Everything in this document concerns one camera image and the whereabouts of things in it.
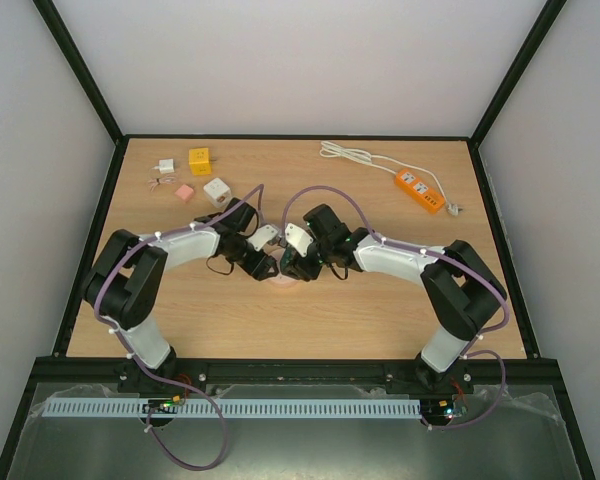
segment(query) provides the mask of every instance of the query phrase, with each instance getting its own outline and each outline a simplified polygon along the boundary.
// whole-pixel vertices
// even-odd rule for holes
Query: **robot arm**
[[[238,199],[233,199],[227,210],[237,202]],[[172,352],[151,314],[165,271],[198,258],[223,255],[256,280],[278,274],[275,259],[262,251],[264,244],[277,236],[275,227],[265,225],[250,237],[244,235],[256,215],[255,209],[246,203],[213,226],[205,227],[215,215],[218,214],[196,219],[188,231],[168,238],[159,234],[136,236],[118,230],[85,279],[83,298],[94,306],[105,279],[129,249],[149,237],[158,237],[131,257],[125,265],[133,268],[128,277],[116,274],[100,305],[100,314],[115,322],[133,352],[151,369],[159,368]]]
[[[419,245],[407,251],[386,245],[364,228],[349,231],[327,205],[320,205],[304,217],[311,234],[289,224],[285,239],[289,245],[281,262],[282,273],[299,280],[315,280],[323,265],[336,265],[359,272],[386,273],[423,287],[440,327],[422,349],[418,376],[433,387],[451,367],[469,342],[500,307],[498,301],[475,279],[433,256],[418,253]],[[426,247],[466,265],[491,283],[506,298],[506,292],[475,250],[456,240],[448,247]],[[456,278],[462,277],[462,283]]]

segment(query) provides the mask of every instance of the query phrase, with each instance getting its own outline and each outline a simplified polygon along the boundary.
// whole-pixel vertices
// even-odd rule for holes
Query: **orange power strip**
[[[444,198],[433,188],[416,177],[408,168],[396,174],[394,183],[408,193],[429,213],[437,213],[444,207]]]

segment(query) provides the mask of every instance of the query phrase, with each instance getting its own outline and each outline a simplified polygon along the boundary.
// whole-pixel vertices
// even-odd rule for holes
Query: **yellow cube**
[[[208,148],[189,150],[189,168],[194,175],[211,175],[211,158]]]

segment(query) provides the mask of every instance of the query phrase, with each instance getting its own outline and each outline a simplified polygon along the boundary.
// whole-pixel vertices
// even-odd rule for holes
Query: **black cable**
[[[331,265],[330,263],[327,263],[327,266],[329,267],[329,269],[331,270],[331,273],[333,273],[335,275],[335,277],[338,280],[346,280],[347,278],[349,278],[349,268],[348,267],[344,267],[344,277],[341,277],[338,272],[336,272],[336,269],[333,268],[333,265]]]
[[[220,274],[220,275],[225,275],[225,276],[229,276],[229,275],[231,275],[231,274],[233,273],[233,269],[235,268],[235,264],[234,264],[234,263],[230,263],[230,265],[231,265],[231,268],[229,269],[229,271],[228,271],[228,272],[221,272],[221,271],[219,271],[219,270],[216,270],[216,269],[214,269],[214,268],[211,268],[211,266],[209,265],[209,260],[211,260],[212,258],[214,258],[214,257],[209,257],[209,258],[207,258],[207,261],[205,262],[205,265],[206,265],[206,266],[207,266],[207,268],[208,268],[209,270],[211,270],[213,273],[218,273],[218,274]]]

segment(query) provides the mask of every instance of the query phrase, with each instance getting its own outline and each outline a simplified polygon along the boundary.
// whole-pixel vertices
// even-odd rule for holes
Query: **white power cord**
[[[383,167],[382,165],[376,165],[375,163],[373,163],[373,159],[376,158],[379,160],[387,160],[389,162],[393,162],[398,165],[402,165],[403,167],[406,167],[406,168],[411,168],[413,170],[418,170],[420,172],[427,173],[427,174],[431,175],[433,180],[436,182],[436,185],[438,185],[440,194],[444,198],[445,207],[447,209],[447,212],[449,212],[449,214],[456,217],[456,216],[458,216],[458,213],[460,213],[460,211],[462,210],[457,204],[451,203],[449,201],[446,194],[444,193],[444,189],[442,188],[442,185],[440,185],[440,182],[438,181],[438,177],[436,177],[433,172],[430,172],[426,168],[417,167],[415,165],[409,165],[408,163],[403,163],[403,162],[396,160],[395,158],[386,157],[384,155],[373,155],[373,154],[367,152],[366,150],[360,150],[358,148],[344,148],[333,142],[322,142],[321,146],[322,146],[322,148],[320,149],[320,156],[322,156],[324,158],[336,158],[336,157],[348,158],[349,160],[353,160],[354,162],[360,163],[361,165],[379,168],[381,170],[384,170],[385,172],[391,173],[392,175],[396,175],[398,173],[397,171],[391,170],[388,167]]]

